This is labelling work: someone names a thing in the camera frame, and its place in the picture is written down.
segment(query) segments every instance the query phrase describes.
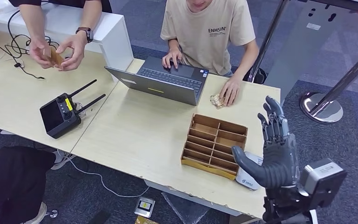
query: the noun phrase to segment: laptop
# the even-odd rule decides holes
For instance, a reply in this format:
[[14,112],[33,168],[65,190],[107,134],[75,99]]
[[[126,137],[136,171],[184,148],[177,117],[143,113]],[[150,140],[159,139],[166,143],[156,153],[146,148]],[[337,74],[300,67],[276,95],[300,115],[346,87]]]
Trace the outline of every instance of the laptop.
[[131,89],[196,106],[209,70],[179,63],[178,69],[162,65],[162,59],[148,57],[136,74],[106,67],[114,77]]

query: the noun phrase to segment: cardboard organizer box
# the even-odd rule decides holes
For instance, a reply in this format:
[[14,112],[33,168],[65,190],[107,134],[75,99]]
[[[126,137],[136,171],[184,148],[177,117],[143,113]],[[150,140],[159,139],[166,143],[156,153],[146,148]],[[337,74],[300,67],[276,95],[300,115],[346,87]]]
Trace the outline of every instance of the cardboard organizer box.
[[195,114],[190,123],[181,163],[234,180],[239,166],[231,146],[245,148],[248,128]]

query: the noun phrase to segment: printed text on t-shirt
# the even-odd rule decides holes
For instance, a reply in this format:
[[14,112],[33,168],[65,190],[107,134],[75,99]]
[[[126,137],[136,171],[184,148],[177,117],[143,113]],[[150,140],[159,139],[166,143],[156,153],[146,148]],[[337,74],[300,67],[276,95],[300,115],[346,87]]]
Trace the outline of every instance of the printed text on t-shirt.
[[212,36],[224,35],[226,34],[225,32],[226,28],[227,27],[209,28],[208,29],[209,36],[212,37]]

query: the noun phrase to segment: shoe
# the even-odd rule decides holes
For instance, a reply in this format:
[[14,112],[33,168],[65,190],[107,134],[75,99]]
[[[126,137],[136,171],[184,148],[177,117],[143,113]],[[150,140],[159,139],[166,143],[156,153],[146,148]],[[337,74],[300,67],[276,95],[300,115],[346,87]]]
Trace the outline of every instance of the shoe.
[[45,203],[41,203],[41,207],[39,208],[39,212],[38,212],[38,215],[33,218],[32,220],[29,220],[27,222],[25,222],[24,224],[38,224],[40,223],[44,216],[46,215],[46,212],[47,212],[47,205]]
[[76,156],[75,155],[72,155],[70,153],[66,153],[66,152],[63,152],[63,151],[60,151],[60,156],[62,156],[62,160],[58,163],[55,163],[52,168],[50,168],[51,170],[58,170],[60,169],[61,167],[63,167],[69,160],[72,160],[73,158],[75,158]]

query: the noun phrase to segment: wristwatch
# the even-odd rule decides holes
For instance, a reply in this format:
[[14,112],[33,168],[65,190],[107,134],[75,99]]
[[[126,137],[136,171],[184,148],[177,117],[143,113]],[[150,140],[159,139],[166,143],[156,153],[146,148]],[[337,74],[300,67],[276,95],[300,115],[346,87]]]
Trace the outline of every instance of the wristwatch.
[[76,34],[77,32],[79,32],[80,30],[86,32],[86,35],[87,35],[87,43],[91,43],[94,39],[94,32],[88,28],[88,27],[79,27],[77,28],[76,30]]

